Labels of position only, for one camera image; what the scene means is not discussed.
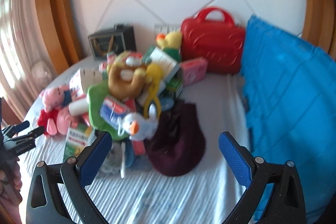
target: orange beak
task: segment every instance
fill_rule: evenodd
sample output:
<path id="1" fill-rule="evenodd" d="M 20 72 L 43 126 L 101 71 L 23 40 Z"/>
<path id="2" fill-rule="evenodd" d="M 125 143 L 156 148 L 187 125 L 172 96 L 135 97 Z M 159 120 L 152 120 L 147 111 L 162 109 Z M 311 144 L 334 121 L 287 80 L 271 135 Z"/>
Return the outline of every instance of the orange beak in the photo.
<path id="1" fill-rule="evenodd" d="M 166 35 L 164 33 L 159 33 L 156 37 L 156 41 L 158 41 L 159 39 L 165 39 Z"/>
<path id="2" fill-rule="evenodd" d="M 139 132 L 140 126 L 137 122 L 132 122 L 129 126 L 129 132 L 131 135 L 135 135 Z"/>

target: yellow duck toy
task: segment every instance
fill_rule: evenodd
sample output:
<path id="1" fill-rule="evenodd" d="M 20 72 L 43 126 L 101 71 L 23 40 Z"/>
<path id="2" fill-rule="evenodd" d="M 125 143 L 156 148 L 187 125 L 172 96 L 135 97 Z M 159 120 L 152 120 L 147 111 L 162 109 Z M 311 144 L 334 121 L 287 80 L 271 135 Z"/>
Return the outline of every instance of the yellow duck toy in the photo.
<path id="1" fill-rule="evenodd" d="M 149 95 L 143 106 L 143 116 L 146 119 L 148 119 L 149 106 L 150 106 L 150 103 L 154 101 L 156 105 L 157 118 L 159 118 L 161 114 L 161 104 L 160 104 L 157 94 L 159 92 L 160 81 L 163 79 L 163 70 L 158 64 L 150 64 L 148 65 L 146 74 L 147 74 L 146 82 L 151 83 L 151 85 L 148 88 Z"/>
<path id="2" fill-rule="evenodd" d="M 160 33 L 156 37 L 157 45 L 177 62 L 181 62 L 180 47 L 182 44 L 181 32 L 169 32 L 167 35 Z"/>

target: suitcase handle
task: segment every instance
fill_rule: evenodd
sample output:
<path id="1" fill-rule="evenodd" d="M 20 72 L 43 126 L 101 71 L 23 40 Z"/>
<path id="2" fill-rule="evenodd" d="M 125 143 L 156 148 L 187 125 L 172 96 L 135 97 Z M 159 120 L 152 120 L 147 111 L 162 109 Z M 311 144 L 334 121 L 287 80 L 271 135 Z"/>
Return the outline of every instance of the suitcase handle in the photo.
<path id="1" fill-rule="evenodd" d="M 227 25 L 235 25 L 235 21 L 234 21 L 232 15 L 229 14 L 227 11 L 219 8 L 219 7 L 205 8 L 197 14 L 196 18 L 200 21 L 205 21 L 206 17 L 209 15 L 209 13 L 211 13 L 213 11 L 221 12 L 223 17 L 224 17 L 224 23 L 226 23 Z"/>

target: green cloth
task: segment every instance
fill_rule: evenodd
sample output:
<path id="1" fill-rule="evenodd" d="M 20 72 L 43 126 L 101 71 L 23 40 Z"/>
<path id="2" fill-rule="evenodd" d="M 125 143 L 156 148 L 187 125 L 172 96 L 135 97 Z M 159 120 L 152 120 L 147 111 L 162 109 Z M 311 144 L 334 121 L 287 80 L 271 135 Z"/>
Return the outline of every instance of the green cloth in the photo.
<path id="1" fill-rule="evenodd" d="M 176 62 L 180 63 L 182 61 L 179 50 L 175 48 L 164 48 L 163 51 L 171 58 L 175 59 Z"/>
<path id="2" fill-rule="evenodd" d="M 105 122 L 99 113 L 100 108 L 103 105 L 104 99 L 107 95 L 110 95 L 108 80 L 104 80 L 99 84 L 95 84 L 89 87 L 88 96 L 90 99 L 90 123 L 93 128 L 99 131 L 106 131 L 110 133 L 114 141 L 120 141 L 124 138 L 129 137 L 129 135 L 126 133 L 122 136 L 118 136 L 118 131 L 110 126 L 107 122 Z"/>

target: white bed sheet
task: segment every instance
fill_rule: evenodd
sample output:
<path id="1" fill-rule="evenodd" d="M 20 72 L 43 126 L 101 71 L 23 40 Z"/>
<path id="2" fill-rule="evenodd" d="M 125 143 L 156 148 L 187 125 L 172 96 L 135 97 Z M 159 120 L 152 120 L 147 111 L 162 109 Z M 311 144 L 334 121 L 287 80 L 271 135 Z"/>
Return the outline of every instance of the white bed sheet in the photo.
<path id="1" fill-rule="evenodd" d="M 52 85 L 69 81 L 79 68 L 97 66 L 92 58 L 70 68 Z M 249 147 L 245 111 L 238 90 L 242 79 L 235 75 L 208 74 L 197 84 L 184 88 L 182 97 L 197 104 L 199 124 L 206 138 L 206 152 L 199 165 L 182 177 L 165 177 L 148 165 L 146 160 L 127 169 L 126 178 L 98 173 L 86 191 L 109 223 L 222 223 L 241 197 L 239 186 L 218 148 L 218 136 L 229 131 L 240 145 Z M 42 108 L 38 99 L 27 114 L 34 128 Z M 21 156 L 23 180 L 20 207 L 25 220 L 26 199 L 36 163 L 63 160 L 64 137 L 36 140 L 36 149 Z M 69 214 L 80 223 L 63 185 L 60 190 Z"/>

